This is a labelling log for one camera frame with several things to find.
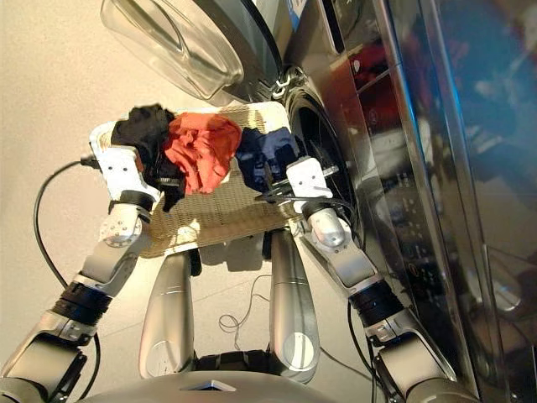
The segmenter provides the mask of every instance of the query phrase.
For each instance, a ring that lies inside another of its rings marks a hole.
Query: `clothing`
[[[268,167],[272,181],[285,179],[287,165],[298,159],[299,150],[287,128],[262,134],[256,128],[242,131],[242,142],[237,150],[238,166],[244,184],[255,191],[269,190]]]
[[[181,113],[169,124],[164,153],[185,174],[185,194],[212,193],[226,177],[241,129],[214,113]]]
[[[164,211],[185,196],[185,178],[177,166],[162,152],[168,139],[168,125],[174,114],[159,104],[135,107],[127,120],[114,126],[111,142],[114,145],[135,147],[143,164],[145,182],[164,193]]]

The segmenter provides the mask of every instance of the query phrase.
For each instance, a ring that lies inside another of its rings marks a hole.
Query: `wicker tray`
[[[277,102],[251,103],[232,107],[179,109],[177,113],[219,113],[241,128],[257,128],[268,133],[289,128],[284,107]],[[113,124],[103,125],[95,140],[100,149],[110,145]],[[258,192],[246,187],[235,159],[226,179],[210,195],[191,195],[180,200],[168,213],[162,211],[164,199],[153,210],[151,245],[144,258],[172,254],[200,246],[247,237],[283,227],[297,219],[292,203],[281,206],[255,202]]]

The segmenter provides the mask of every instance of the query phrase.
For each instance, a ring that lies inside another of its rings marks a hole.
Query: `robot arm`
[[[314,159],[290,165],[287,176],[296,196],[331,197],[321,165]],[[413,402],[477,401],[456,382],[446,358],[353,242],[349,225],[330,203],[300,201],[295,203],[295,210],[307,221],[303,237],[306,246],[357,310],[366,337],[378,348],[375,367],[389,396]]]
[[[66,399],[86,362],[80,347],[95,335],[99,319],[149,242],[150,211],[159,193],[143,182],[135,165],[138,153],[112,147],[103,157],[99,163],[117,200],[82,270],[5,363],[2,403]]]

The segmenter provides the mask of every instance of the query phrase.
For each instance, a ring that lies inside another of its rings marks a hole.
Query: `navy blue cloth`
[[[287,128],[267,134],[256,128],[245,128],[235,153],[244,184],[262,193],[269,190],[268,170],[273,181],[281,181],[285,179],[285,168],[295,162],[298,155],[293,135]]]

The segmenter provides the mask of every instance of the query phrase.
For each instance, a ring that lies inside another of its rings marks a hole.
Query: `white floor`
[[[202,106],[132,57],[102,27],[99,0],[0,2],[2,13],[2,134],[0,136],[0,363],[55,302],[60,286],[48,271],[32,231],[34,197],[44,178],[88,151],[88,134],[136,105],[160,102],[174,108]],[[107,192],[98,172],[76,167],[47,191],[41,208],[44,242],[69,279],[80,269],[107,214]],[[233,335],[222,333],[223,313],[238,317],[248,307],[253,279],[270,272],[261,264],[258,238],[237,251],[203,251],[203,273],[193,279],[196,351],[199,355],[233,349]],[[220,263],[227,256],[228,264]],[[161,259],[141,260],[102,320],[102,368],[92,393],[138,379],[138,344],[147,299]],[[363,370],[347,330],[345,301],[305,261],[326,350]],[[269,279],[258,282],[269,295]],[[265,348],[269,307],[257,299],[242,328],[242,349]],[[86,383],[90,360],[77,390]],[[336,401],[368,401],[369,383],[324,356],[310,386]]]

